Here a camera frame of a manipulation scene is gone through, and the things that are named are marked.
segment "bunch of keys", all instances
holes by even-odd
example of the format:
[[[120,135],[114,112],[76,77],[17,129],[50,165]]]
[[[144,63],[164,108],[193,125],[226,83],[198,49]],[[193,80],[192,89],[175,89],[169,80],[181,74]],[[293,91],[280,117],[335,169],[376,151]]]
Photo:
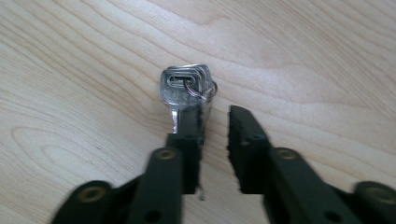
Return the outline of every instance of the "bunch of keys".
[[[171,66],[161,75],[161,98],[169,105],[177,133],[180,113],[193,105],[202,107],[203,131],[212,106],[212,98],[218,86],[205,64]]]

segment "wooden surface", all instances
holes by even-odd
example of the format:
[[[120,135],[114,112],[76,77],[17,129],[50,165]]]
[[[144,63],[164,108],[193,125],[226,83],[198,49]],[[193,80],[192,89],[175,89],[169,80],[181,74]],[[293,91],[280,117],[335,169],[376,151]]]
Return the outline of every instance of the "wooden surface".
[[[0,1],[1,223],[48,223],[70,190],[141,174],[172,132],[161,71],[219,83],[185,223],[267,223],[227,160],[229,105],[329,183],[396,188],[396,3]]]

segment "key hole slot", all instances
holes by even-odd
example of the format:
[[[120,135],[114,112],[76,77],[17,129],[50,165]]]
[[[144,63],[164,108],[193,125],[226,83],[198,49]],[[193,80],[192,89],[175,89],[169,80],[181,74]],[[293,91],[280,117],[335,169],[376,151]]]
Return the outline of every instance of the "key hole slot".
[[[168,84],[171,87],[184,88],[184,80],[188,81],[190,85],[195,84],[194,77],[172,76],[168,78]]]

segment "key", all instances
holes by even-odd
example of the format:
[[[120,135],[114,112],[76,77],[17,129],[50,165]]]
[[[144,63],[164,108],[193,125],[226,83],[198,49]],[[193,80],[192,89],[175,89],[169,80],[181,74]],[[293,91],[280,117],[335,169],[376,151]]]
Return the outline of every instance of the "key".
[[[164,70],[161,75],[161,97],[170,107],[175,124],[174,133],[177,133],[180,113],[192,105],[202,107],[204,131],[216,91],[216,82],[212,80],[209,68],[204,64],[170,66]]]

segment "light wood tabletop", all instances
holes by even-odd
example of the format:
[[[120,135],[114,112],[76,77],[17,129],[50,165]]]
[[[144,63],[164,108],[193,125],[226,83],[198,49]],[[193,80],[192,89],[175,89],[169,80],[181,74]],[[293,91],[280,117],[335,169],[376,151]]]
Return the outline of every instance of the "light wood tabletop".
[[[227,159],[228,111],[328,183],[396,188],[396,2],[0,1],[0,222],[49,223],[71,190],[142,174],[172,132],[171,65],[219,84],[184,223],[268,223]]]

